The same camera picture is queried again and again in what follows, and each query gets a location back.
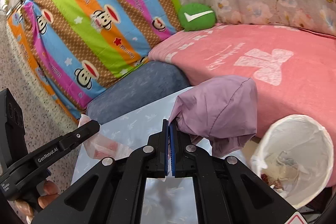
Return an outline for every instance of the red star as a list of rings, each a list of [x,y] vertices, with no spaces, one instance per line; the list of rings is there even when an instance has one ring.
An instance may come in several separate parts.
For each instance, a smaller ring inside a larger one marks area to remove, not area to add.
[[[121,38],[116,37],[113,43],[119,46],[121,44]]]

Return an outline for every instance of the white check mark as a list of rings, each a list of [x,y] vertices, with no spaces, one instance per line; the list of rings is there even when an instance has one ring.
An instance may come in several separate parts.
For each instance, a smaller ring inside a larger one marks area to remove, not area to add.
[[[184,15],[185,15],[185,18],[186,18],[187,22],[191,22],[192,20],[194,20],[198,17],[201,17],[203,15],[207,15],[209,13],[213,13],[213,11],[211,11],[211,10],[210,11],[205,11],[205,12],[201,12],[201,13],[198,13],[198,14],[194,14],[192,16],[188,15],[187,13],[184,13]]]

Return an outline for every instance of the white bow print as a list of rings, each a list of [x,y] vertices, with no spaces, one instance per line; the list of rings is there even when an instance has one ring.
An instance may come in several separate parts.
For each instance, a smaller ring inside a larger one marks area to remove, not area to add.
[[[280,85],[282,80],[281,65],[294,55],[293,52],[276,48],[272,54],[254,48],[241,56],[234,66],[256,67],[253,77],[271,85]]]

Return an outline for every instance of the blue cushion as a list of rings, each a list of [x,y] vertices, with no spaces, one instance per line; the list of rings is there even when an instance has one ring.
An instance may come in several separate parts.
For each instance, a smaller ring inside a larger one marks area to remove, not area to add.
[[[93,99],[86,114],[104,124],[189,86],[176,66],[148,62]]]

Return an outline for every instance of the white trash bin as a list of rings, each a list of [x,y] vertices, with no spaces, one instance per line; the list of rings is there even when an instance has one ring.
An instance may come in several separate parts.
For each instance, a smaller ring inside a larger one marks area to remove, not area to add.
[[[274,154],[290,155],[299,166],[285,197],[295,209],[308,204],[327,185],[334,165],[334,146],[327,130],[314,119],[290,115],[271,125],[251,157],[252,171],[261,177],[268,168],[265,159]]]

